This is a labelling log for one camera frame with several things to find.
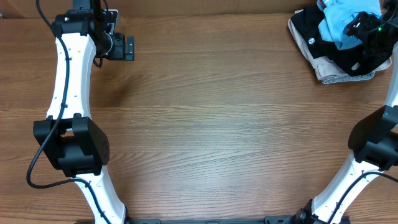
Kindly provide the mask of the light blue t-shirt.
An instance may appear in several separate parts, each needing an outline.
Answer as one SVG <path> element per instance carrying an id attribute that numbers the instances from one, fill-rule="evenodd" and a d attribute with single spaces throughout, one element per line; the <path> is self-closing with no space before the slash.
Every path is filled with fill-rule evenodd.
<path id="1" fill-rule="evenodd" d="M 348 50 L 362 44 L 358 38 L 345 34 L 345 27 L 360 12 L 381 16 L 379 0 L 318 0 L 317 6 L 325 16 L 318 25 L 321 38 L 334 42 L 338 50 Z"/>

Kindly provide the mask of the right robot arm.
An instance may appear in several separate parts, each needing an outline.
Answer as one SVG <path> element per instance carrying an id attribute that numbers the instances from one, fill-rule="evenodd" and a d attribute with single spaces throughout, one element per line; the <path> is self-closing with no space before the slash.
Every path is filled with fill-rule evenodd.
<path id="1" fill-rule="evenodd" d="M 397 63 L 396 1 L 318 1 L 289 20 L 294 40 L 309 61 L 334 73 L 372 75 L 384 62 Z M 289 223 L 348 223 L 344 216 L 361 191 L 397 165 L 397 72 L 384 104 L 359 121 L 349 139 L 349 155 L 322 193 Z"/>

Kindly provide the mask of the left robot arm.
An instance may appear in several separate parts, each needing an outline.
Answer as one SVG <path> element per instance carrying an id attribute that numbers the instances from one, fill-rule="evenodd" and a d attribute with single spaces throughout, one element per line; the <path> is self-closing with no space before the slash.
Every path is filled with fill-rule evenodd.
<path id="1" fill-rule="evenodd" d="M 90 111 L 91 69 L 105 60 L 134 60 L 134 38 L 116 32 L 119 12 L 102 0 L 74 0 L 48 26 L 55 36 L 57 69 L 52 100 L 33 134 L 54 169 L 83 193 L 95 223 L 131 223 L 108 172 L 107 135 Z"/>

